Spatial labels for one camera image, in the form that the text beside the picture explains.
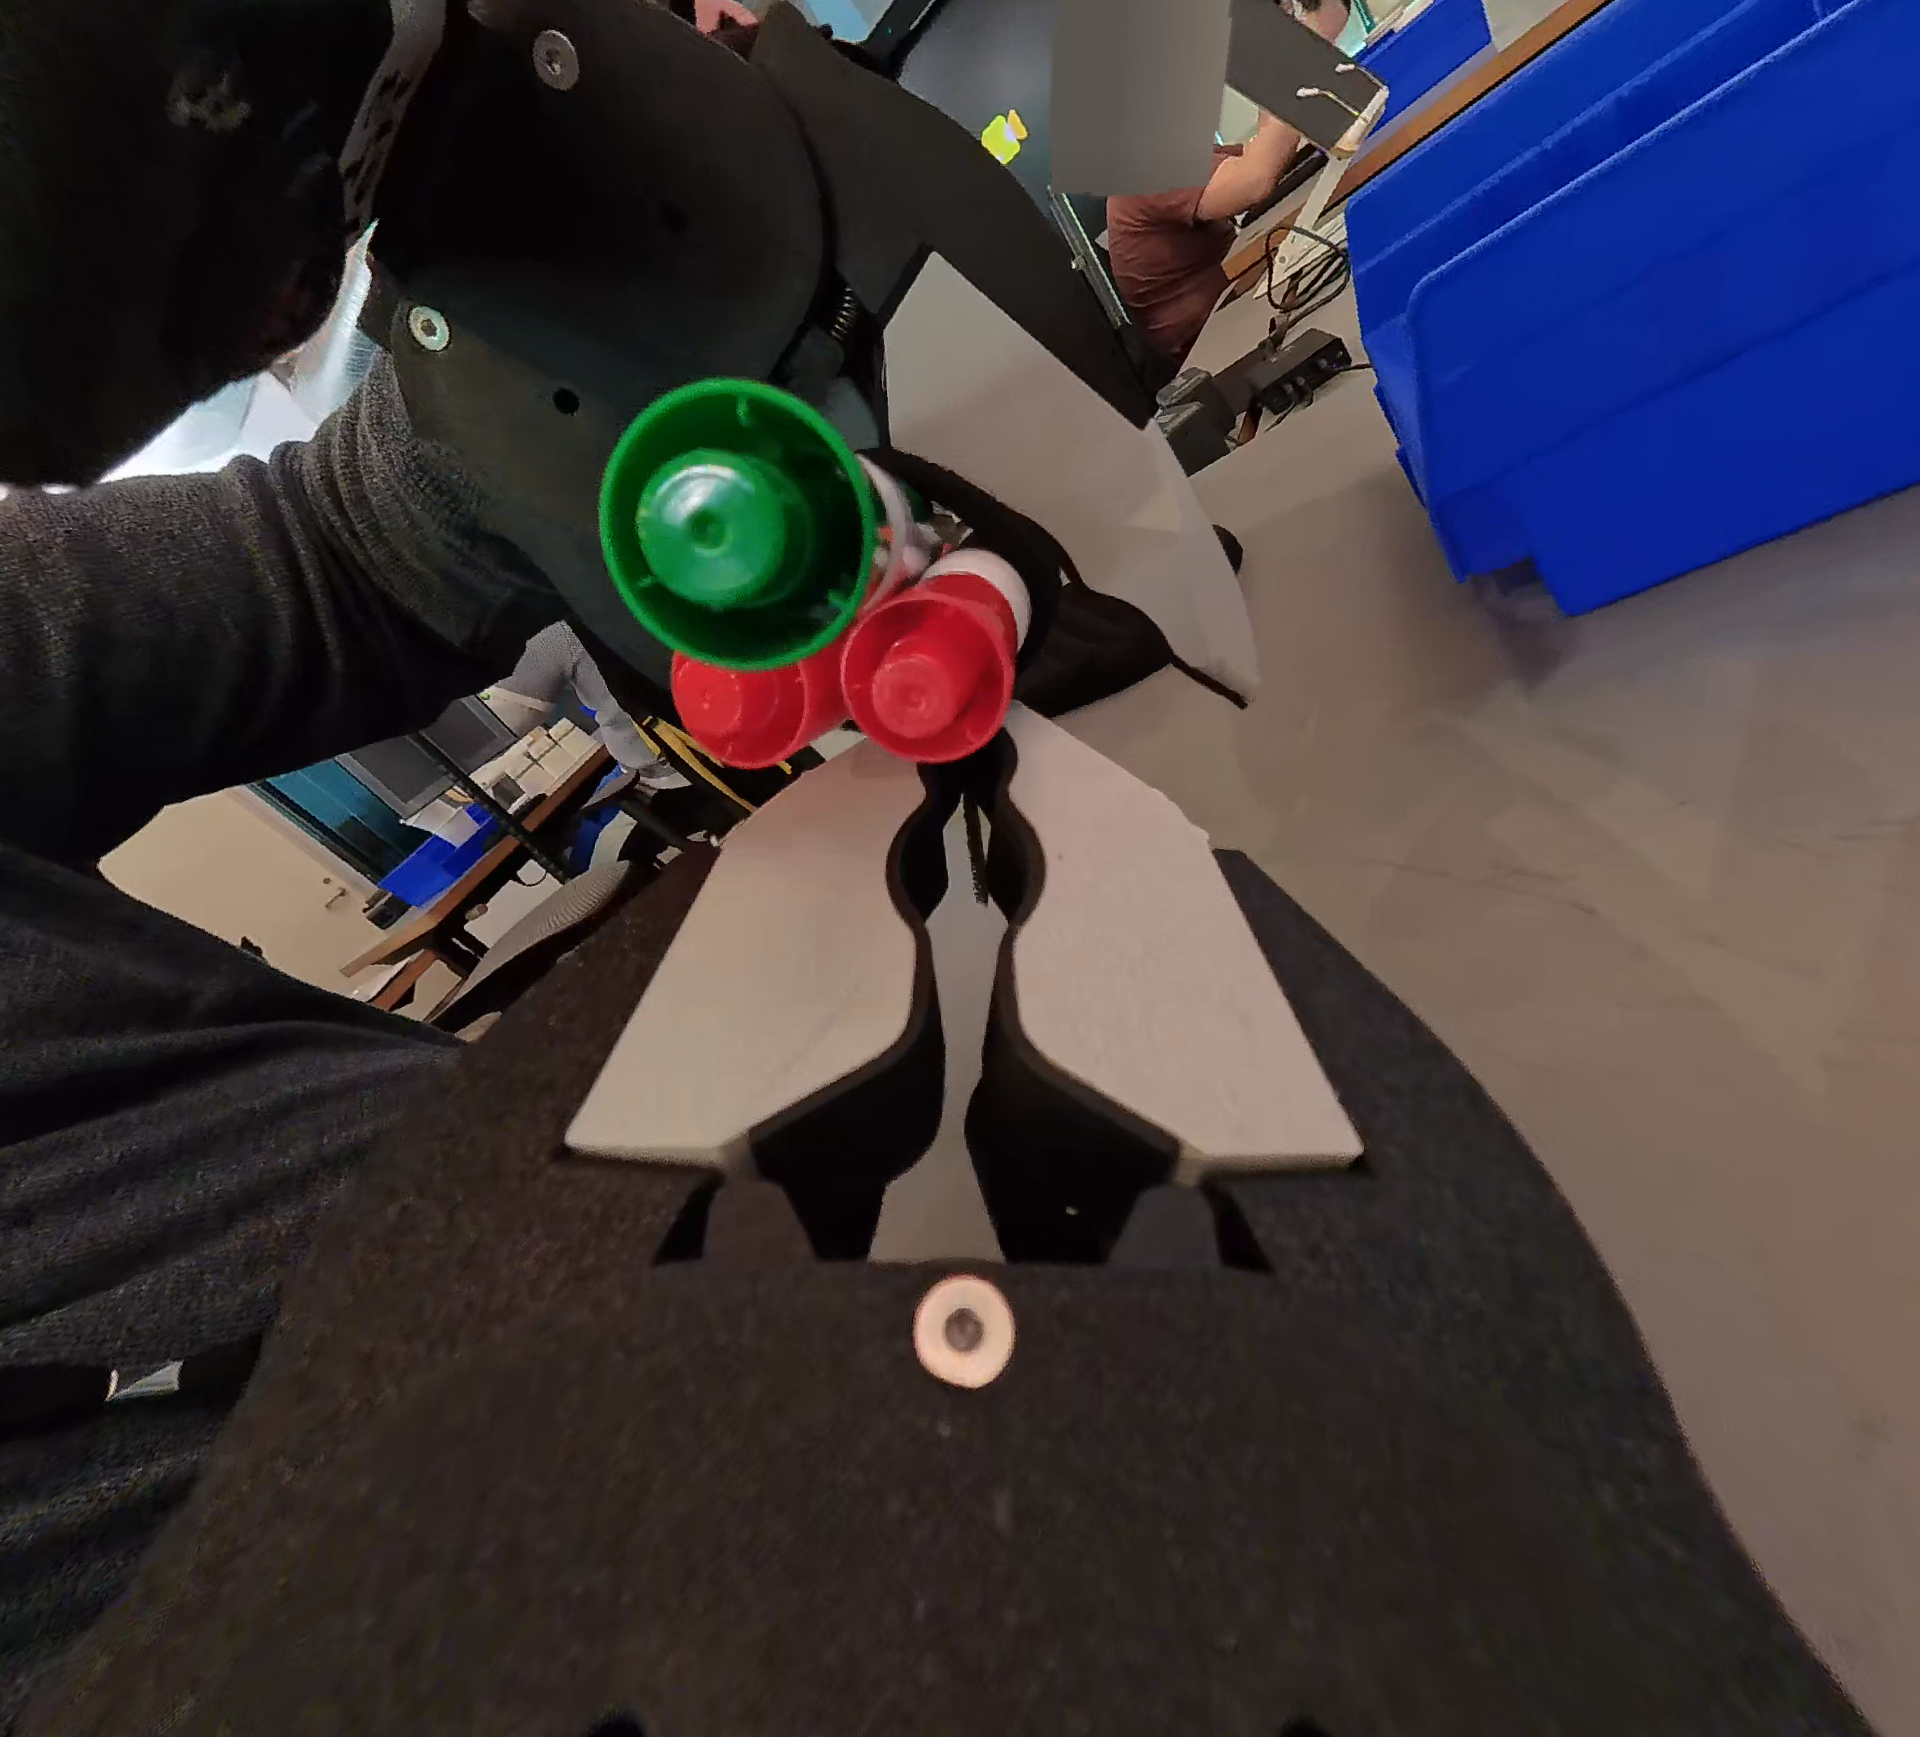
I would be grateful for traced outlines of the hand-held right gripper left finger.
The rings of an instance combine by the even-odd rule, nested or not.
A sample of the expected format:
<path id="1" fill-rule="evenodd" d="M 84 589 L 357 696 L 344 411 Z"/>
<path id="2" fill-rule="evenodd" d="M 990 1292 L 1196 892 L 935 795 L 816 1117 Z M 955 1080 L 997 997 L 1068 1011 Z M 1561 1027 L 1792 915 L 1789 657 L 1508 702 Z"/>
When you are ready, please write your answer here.
<path id="1" fill-rule="evenodd" d="M 787 1191 L 827 1256 L 974 1260 L 964 780 L 861 742 L 724 844 L 566 1129 Z"/>

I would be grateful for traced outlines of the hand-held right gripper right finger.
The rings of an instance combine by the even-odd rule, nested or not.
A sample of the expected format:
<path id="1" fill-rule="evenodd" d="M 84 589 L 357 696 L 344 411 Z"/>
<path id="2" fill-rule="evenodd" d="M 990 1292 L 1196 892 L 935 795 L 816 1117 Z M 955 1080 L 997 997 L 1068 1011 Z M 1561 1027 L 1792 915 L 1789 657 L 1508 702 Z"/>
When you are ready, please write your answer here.
<path id="1" fill-rule="evenodd" d="M 1211 836 L 1015 706 L 979 757 L 1004 916 L 973 1172 L 1007 1260 L 1106 1260 L 1142 1197 L 1353 1168 L 1363 1135 Z"/>

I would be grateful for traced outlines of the red marker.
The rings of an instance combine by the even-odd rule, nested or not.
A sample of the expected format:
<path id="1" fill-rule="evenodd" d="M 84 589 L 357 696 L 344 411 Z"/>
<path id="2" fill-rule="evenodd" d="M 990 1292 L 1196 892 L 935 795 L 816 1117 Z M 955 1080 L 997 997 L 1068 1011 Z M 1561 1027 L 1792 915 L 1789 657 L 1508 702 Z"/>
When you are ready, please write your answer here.
<path id="1" fill-rule="evenodd" d="M 1032 600 L 995 550 L 944 554 L 861 616 L 840 663 L 853 724 L 912 764 L 955 764 L 1001 733 Z"/>
<path id="2" fill-rule="evenodd" d="M 722 764 L 785 764 L 844 727 L 847 645 L 835 645 L 781 668 L 724 668 L 677 652 L 670 693 L 685 735 Z"/>

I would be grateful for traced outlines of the green marker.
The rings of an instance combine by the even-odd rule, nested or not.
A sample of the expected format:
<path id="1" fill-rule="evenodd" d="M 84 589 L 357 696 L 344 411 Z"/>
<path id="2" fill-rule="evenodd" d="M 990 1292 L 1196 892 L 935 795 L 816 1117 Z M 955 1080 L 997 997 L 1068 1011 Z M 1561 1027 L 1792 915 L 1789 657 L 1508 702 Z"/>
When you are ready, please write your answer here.
<path id="1" fill-rule="evenodd" d="M 765 380 L 663 393 L 614 445 L 599 495 L 627 608 L 677 657 L 718 668 L 816 658 L 944 552 L 912 487 Z"/>

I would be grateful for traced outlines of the person's left forearm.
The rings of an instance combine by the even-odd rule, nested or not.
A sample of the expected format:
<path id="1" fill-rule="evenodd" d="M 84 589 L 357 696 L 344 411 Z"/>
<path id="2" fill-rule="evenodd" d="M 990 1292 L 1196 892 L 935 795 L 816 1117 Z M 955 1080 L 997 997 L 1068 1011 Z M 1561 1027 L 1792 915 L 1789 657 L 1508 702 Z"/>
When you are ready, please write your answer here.
<path id="1" fill-rule="evenodd" d="M 421 731 L 569 616 L 376 355 L 311 441 L 2 510 L 4 894 Z"/>

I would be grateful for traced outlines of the person's left hand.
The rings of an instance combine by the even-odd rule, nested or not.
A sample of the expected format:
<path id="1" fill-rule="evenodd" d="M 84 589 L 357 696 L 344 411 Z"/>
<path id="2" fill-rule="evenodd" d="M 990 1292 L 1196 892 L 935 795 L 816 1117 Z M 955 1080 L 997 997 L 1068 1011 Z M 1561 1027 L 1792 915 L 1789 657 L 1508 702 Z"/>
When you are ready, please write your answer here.
<path id="1" fill-rule="evenodd" d="M 86 484 L 327 323 L 452 0 L 2 0 L 4 482 Z"/>

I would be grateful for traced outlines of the black box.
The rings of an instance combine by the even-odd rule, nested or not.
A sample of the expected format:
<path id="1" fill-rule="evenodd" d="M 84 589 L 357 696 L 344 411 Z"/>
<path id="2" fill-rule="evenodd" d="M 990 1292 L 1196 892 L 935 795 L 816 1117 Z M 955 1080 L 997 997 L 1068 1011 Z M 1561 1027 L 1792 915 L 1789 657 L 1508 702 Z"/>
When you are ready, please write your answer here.
<path id="1" fill-rule="evenodd" d="M 1179 468 L 1198 476 L 1236 448 L 1240 415 L 1214 373 L 1185 367 L 1158 392 L 1156 425 Z"/>

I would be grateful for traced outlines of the grey office chair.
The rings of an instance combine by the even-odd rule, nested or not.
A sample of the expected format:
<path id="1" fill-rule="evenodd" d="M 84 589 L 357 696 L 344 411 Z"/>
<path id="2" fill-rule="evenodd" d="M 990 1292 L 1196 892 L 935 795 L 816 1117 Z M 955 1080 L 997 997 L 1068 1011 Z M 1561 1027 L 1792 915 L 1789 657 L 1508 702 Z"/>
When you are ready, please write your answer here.
<path id="1" fill-rule="evenodd" d="M 638 869 L 630 861 L 591 869 L 566 883 L 492 944 L 483 963 L 434 1007 L 427 1022 L 459 1034 L 498 1019 L 585 944 L 638 883 Z"/>

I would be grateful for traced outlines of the black power strip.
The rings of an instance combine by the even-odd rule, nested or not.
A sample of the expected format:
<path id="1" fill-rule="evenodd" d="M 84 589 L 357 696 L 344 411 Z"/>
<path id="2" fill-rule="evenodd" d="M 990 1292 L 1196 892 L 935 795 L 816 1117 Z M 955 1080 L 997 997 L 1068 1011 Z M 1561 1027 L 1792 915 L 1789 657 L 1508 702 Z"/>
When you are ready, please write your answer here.
<path id="1" fill-rule="evenodd" d="M 1245 408 L 1273 416 L 1289 415 L 1311 404 L 1333 380 L 1354 367 L 1354 354 L 1343 336 L 1321 328 L 1302 330 L 1242 360 Z"/>

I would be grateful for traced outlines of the wooden table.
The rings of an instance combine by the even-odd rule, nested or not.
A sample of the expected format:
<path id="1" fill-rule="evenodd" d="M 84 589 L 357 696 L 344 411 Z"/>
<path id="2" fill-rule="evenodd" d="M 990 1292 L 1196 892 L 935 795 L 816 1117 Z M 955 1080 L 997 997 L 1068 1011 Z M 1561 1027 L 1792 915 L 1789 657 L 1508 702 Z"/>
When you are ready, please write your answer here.
<path id="1" fill-rule="evenodd" d="M 539 906 L 587 870 L 578 859 L 582 824 L 613 788 L 616 764 L 605 746 L 577 746 L 551 786 L 506 812 L 487 812 L 487 824 L 468 844 L 477 856 L 430 902 L 405 909 L 396 926 L 339 966 L 342 985 L 372 993 L 381 1008 L 403 1007 L 421 979 L 445 966 L 466 981 L 498 944 L 508 926 L 494 913 L 502 894 L 533 892 Z"/>

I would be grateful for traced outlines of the small blue plastic bin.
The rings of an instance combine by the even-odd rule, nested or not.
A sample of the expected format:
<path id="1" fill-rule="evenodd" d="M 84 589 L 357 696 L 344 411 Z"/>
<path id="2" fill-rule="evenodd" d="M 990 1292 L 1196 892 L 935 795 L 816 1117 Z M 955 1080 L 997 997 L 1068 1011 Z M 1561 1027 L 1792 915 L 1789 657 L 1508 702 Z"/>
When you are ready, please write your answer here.
<path id="1" fill-rule="evenodd" d="M 1422 0 L 1359 52 L 1395 100 L 1413 100 L 1494 47 L 1486 0 Z"/>
<path id="2" fill-rule="evenodd" d="M 502 841 L 492 817 L 473 811 L 462 812 L 452 829 L 460 838 L 428 836 L 378 881 L 378 892 L 408 909 L 430 909 Z"/>

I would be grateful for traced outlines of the black monitor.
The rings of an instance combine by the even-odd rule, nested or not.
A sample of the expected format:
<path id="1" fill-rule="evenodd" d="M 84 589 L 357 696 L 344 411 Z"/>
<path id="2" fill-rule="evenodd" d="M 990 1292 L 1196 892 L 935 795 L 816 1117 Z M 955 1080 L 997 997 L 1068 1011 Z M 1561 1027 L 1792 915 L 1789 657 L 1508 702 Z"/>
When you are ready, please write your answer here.
<path id="1" fill-rule="evenodd" d="M 983 128 L 997 114 L 1018 109 L 1028 139 L 1013 165 L 1002 168 L 1068 236 L 1070 246 L 1097 250 L 1106 238 L 1104 199 L 1097 194 L 1062 194 L 1052 181 L 1057 10 L 1058 0 L 936 0 L 902 45 L 895 76 L 907 91 L 962 126 L 979 146 Z"/>

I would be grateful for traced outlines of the dark grey monitor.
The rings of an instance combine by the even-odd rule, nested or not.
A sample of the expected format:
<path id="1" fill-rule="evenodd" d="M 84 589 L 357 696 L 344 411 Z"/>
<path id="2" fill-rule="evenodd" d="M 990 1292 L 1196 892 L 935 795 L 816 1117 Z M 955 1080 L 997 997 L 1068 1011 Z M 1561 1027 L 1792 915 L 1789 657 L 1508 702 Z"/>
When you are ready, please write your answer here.
<path id="1" fill-rule="evenodd" d="M 1230 0 L 1224 82 L 1280 118 L 1302 139 L 1341 147 L 1359 123 L 1378 119 L 1386 84 L 1283 0 Z"/>

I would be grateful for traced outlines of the person's dark grey sweater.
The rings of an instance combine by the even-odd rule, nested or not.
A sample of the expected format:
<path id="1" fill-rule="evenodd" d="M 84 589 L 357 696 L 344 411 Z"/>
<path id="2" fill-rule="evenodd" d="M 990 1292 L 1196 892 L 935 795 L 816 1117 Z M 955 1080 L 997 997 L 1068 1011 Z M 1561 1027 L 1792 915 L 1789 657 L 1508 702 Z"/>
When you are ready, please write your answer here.
<path id="1" fill-rule="evenodd" d="M 462 1050 L 7 849 L 4 1379 L 257 1350 L 350 1172 Z M 127 1590 L 238 1395 L 100 1395 L 4 1436 L 4 1725 Z"/>

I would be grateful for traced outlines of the large blue plastic bin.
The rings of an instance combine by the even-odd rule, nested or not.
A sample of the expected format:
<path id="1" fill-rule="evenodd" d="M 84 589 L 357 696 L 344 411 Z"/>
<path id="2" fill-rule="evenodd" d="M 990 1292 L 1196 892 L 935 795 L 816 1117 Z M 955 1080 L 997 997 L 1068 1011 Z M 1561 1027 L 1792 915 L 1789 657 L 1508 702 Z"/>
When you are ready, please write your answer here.
<path id="1" fill-rule="evenodd" d="M 1592 612 L 1916 482 L 1916 0 L 1789 4 L 1683 106 L 1671 61 L 1524 159 L 1361 325 L 1456 578 Z"/>
<path id="2" fill-rule="evenodd" d="M 1798 0 L 1827 13 L 1847 0 Z M 1752 57 L 1736 40 L 1758 34 L 1771 52 L 1797 31 L 1780 0 L 1617 0 L 1575 34 L 1530 61 L 1498 91 L 1478 100 L 1432 139 L 1374 178 L 1348 199 L 1359 323 L 1378 307 L 1377 285 L 1405 294 L 1419 269 L 1442 254 L 1455 220 L 1466 238 L 1484 236 L 1549 188 L 1583 172 L 1580 162 L 1545 162 L 1542 188 L 1523 183 L 1524 159 L 1584 123 L 1600 156 L 1627 135 L 1600 135 L 1594 118 L 1619 91 L 1671 61 L 1695 71 L 1678 102 L 1693 104 Z"/>

